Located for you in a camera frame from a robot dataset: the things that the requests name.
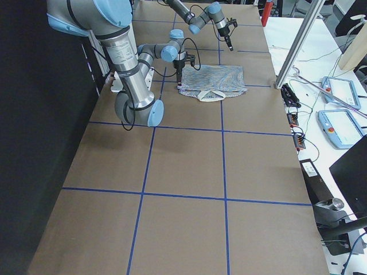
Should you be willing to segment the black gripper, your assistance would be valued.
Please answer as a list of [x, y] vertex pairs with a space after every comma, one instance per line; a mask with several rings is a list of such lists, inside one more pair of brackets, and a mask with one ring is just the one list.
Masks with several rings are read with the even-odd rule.
[[176, 69], [177, 84], [182, 85], [182, 69], [185, 67], [186, 53], [179, 53], [173, 61], [173, 66]]
[[232, 42], [231, 42], [231, 39], [230, 39], [229, 25], [226, 24], [222, 28], [219, 28], [218, 33], [219, 33], [220, 37], [224, 38], [224, 41], [225, 41], [226, 45], [228, 46], [229, 50], [233, 51], [233, 45], [232, 45]]

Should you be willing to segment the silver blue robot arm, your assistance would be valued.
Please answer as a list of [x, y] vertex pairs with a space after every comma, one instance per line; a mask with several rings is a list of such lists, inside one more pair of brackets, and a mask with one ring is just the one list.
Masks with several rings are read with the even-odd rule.
[[189, 25], [192, 34], [198, 34], [209, 22], [217, 29], [220, 37], [226, 43], [230, 51], [234, 51], [230, 31], [230, 26], [237, 28], [237, 20], [235, 18], [226, 18], [221, 5], [213, 2], [209, 6], [202, 9], [201, 14], [195, 15], [191, 9], [184, 5], [183, 2], [177, 0], [163, 1], [172, 8], [184, 21]]
[[128, 36], [132, 21], [129, 1], [48, 1], [47, 16], [53, 29], [82, 37], [92, 31], [105, 47], [124, 88], [115, 99], [115, 112], [122, 123], [160, 124], [164, 105], [148, 89], [145, 78], [154, 59], [172, 62], [183, 52], [182, 30], [172, 30], [167, 43], [134, 49]]

